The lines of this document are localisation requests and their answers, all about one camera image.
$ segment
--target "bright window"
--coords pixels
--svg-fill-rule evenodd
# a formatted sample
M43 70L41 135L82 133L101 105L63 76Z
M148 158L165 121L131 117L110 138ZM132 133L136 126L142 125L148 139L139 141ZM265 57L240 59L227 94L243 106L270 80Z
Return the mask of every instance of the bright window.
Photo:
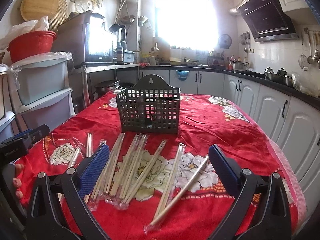
M209 0L156 0L156 37L170 46L212 50L217 23Z

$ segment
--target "finger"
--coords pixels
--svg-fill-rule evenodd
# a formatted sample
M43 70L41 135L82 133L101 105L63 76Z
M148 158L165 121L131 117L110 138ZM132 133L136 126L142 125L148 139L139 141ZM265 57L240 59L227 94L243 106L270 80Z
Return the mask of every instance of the finger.
M16 197L17 197L18 199L22 199L22 198L23 198L23 193L22 193L20 190L17 190L17 191L16 191Z
M20 179L17 179L17 178L13 178L12 182L13 182L13 185L14 185L16 188L20 188L21 185L22 185L21 180L20 180Z
M22 172L23 168L24 168L23 164L16 164L15 165L16 177L18 177L20 175L20 173Z

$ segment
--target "black countertop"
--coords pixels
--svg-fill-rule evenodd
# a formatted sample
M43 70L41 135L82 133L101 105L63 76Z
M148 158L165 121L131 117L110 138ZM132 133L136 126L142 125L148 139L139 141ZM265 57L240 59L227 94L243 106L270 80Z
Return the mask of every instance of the black countertop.
M298 98L301 101L311 105L312 107L314 107L315 109L320 111L320 98L314 98L312 96L306 95L304 93L299 92L298 90L295 90L294 88L290 88L290 87L283 85L283 84L279 84L279 83L276 83L276 82L273 82L273 81L270 81L267 79L259 78L259 77L246 75L243 73L233 72L233 71L229 71L229 70L219 70L219 69L208 68L208 67L183 67L183 66L169 66L169 65L150 66L150 67L145 67L145 68L140 67L140 70L143 70L143 69L146 69L146 70L169 69L169 70L183 70L183 71L206 71L206 72L216 72L216 73L228 74L228 75L236 76L238 78L244 78L244 79L248 79L248 80L260 83L266 87L270 87L274 90L278 90L279 92L284 93L288 96L293 96L295 98Z

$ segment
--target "range hood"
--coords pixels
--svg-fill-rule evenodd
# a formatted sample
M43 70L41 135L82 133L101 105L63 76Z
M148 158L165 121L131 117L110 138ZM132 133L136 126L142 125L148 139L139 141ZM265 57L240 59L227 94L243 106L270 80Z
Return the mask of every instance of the range hood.
M249 26L256 42L297 39L292 20L279 0L248 0L237 11Z

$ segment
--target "red tablecloth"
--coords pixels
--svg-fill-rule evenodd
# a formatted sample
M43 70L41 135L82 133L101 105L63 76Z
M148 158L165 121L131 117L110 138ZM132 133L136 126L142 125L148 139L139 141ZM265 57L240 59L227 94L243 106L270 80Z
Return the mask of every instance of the red tablecloth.
M36 144L27 156L19 160L25 165L20 175L23 205L28 204L34 179L39 172L45 171L49 176L63 173L78 145L82 146L84 154L82 152L78 157L77 163L84 158L87 133L93 133L93 149L98 147L100 139L107 140L109 147L113 147L121 133L115 96L114 93L107 93L55 129L50 136ZM119 165L122 164L122 156L126 154L134 135L133 132L126 133ZM225 192L212 165L208 164L192 188L169 212L161 229L145 235L143 227L153 219L169 175L168 167L175 157L179 142L186 144L187 148L175 184L177 189L190 179L197 165L208 153L209 146L217 144L227 157L234 158L242 168L249 168L255 174L263 176L270 176L277 171L285 178L288 182L284 181L290 202L292 229L296 228L299 203L290 177L273 152L268 137L229 101L206 95L182 94L178 134L150 134L146 144L148 151L143 155L141 169L163 139L168 139L168 142L138 194L130 202L129 208L120 211L101 201L98 210L93 212L113 240L207 239L222 220L234 199ZM247 229L258 201L259 196L256 195L238 233ZM66 217L71 229L79 232L67 212Z

